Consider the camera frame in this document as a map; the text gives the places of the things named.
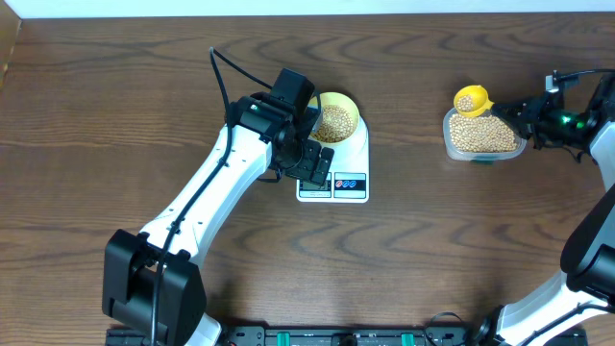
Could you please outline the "yellow measuring scoop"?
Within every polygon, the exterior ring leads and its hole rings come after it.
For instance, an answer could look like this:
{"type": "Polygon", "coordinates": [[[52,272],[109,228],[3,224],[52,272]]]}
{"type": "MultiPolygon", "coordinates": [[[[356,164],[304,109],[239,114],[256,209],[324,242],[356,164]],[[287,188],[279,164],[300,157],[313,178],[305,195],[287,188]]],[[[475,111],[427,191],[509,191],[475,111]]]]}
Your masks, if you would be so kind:
{"type": "Polygon", "coordinates": [[[483,115],[490,111],[493,105],[487,90],[480,85],[463,87],[454,97],[456,111],[469,118],[483,115]]]}

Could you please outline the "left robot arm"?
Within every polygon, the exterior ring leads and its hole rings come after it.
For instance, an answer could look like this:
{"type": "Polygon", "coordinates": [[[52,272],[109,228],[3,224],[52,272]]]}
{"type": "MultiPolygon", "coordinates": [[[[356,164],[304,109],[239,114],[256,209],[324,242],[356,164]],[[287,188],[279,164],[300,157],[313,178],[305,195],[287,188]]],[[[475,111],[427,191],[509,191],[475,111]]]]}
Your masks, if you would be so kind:
{"type": "Polygon", "coordinates": [[[323,185],[334,151],[309,134],[315,86],[283,69],[265,92],[226,107],[213,149],[180,194],[138,234],[118,230],[105,248],[102,312],[153,345],[213,345],[200,268],[234,206],[267,170],[323,185]]]}

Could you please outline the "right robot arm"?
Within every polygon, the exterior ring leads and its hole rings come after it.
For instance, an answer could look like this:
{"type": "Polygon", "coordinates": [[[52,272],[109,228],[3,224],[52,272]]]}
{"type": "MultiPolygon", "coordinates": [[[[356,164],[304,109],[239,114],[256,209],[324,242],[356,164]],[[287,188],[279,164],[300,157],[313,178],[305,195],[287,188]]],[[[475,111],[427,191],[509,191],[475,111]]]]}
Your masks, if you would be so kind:
{"type": "Polygon", "coordinates": [[[575,160],[588,155],[600,169],[605,194],[566,241],[559,271],[522,300],[495,309],[476,331],[476,345],[545,345],[614,311],[614,72],[597,73],[601,78],[582,112],[564,108],[564,92],[580,72],[555,71],[543,94],[491,108],[535,149],[565,149],[575,160]]]}

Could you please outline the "soybeans in bowl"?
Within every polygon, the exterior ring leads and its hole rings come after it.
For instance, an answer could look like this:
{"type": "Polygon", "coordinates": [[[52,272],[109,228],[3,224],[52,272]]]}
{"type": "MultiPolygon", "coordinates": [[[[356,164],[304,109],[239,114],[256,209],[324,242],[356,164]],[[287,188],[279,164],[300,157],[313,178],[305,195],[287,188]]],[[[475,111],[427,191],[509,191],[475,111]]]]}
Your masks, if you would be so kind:
{"type": "Polygon", "coordinates": [[[336,143],[350,137],[355,128],[355,121],[349,111],[337,105],[329,105],[323,108],[322,122],[313,137],[322,142],[336,143]]]}

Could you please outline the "yellow bowl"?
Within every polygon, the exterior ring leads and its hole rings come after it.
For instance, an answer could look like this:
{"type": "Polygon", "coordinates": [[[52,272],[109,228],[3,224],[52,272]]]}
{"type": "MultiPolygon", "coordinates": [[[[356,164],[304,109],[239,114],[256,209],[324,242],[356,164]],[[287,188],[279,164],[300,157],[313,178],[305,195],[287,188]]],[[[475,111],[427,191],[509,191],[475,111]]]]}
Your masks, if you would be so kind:
{"type": "MultiPolygon", "coordinates": [[[[314,96],[308,104],[308,108],[311,111],[321,111],[321,119],[317,121],[317,129],[312,131],[309,135],[309,137],[311,139],[315,139],[313,137],[313,135],[317,132],[321,122],[322,122],[322,118],[323,118],[323,108],[325,106],[329,106],[329,105],[337,105],[340,106],[344,109],[346,109],[347,111],[350,112],[350,114],[352,115],[352,118],[355,121],[356,124],[356,128],[355,131],[353,132],[353,135],[357,132],[358,126],[359,126],[359,111],[358,111],[358,106],[357,104],[347,95],[339,93],[339,92],[324,92],[324,93],[320,93],[318,96],[314,96]]],[[[351,138],[348,137],[345,140],[342,140],[340,142],[336,142],[336,143],[326,143],[326,142],[322,142],[319,141],[317,139],[317,141],[327,144],[327,145],[337,145],[337,144],[341,144],[345,141],[348,141],[351,138]]]]}

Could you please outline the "white digital kitchen scale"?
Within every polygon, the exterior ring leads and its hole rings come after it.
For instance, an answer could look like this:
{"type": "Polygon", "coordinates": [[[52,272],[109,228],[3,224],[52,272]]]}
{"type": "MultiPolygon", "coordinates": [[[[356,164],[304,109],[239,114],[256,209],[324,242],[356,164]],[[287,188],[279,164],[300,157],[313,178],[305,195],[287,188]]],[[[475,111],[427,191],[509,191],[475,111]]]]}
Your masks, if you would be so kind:
{"type": "Polygon", "coordinates": [[[299,182],[296,198],[306,203],[366,203],[370,197],[369,133],[361,117],[354,133],[338,143],[327,143],[334,150],[325,184],[299,182]]]}

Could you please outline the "soybeans pile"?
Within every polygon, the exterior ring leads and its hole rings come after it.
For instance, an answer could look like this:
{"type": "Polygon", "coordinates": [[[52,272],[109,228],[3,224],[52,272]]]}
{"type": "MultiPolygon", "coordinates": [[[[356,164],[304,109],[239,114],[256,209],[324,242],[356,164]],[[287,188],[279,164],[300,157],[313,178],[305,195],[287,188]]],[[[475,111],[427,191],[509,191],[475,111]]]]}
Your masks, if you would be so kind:
{"type": "Polygon", "coordinates": [[[503,153],[518,148],[513,131],[492,115],[469,118],[454,113],[449,126],[453,145],[463,152],[503,153]]]}

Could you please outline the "clear plastic container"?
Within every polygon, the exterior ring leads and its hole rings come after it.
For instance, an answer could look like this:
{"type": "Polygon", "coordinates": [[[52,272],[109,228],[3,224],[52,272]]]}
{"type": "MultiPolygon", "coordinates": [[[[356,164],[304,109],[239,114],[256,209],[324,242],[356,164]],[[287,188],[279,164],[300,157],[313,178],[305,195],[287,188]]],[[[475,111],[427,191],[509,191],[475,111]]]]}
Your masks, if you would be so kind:
{"type": "Polygon", "coordinates": [[[447,154],[457,161],[509,160],[519,156],[527,144],[491,111],[465,117],[451,109],[443,120],[443,136],[447,154]]]}

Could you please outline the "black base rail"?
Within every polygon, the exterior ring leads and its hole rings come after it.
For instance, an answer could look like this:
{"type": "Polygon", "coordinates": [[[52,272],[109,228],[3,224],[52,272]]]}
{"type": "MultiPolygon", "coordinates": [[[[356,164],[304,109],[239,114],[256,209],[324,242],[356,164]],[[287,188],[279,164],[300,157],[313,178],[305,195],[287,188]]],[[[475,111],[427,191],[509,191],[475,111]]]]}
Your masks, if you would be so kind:
{"type": "MultiPolygon", "coordinates": [[[[350,329],[266,329],[260,326],[223,327],[216,346],[428,346],[466,345],[466,332],[460,327],[420,329],[350,330],[350,329]]],[[[107,346],[144,346],[150,341],[130,329],[108,329],[107,346]]],[[[556,336],[545,345],[587,346],[587,334],[573,328],[556,336]]]]}

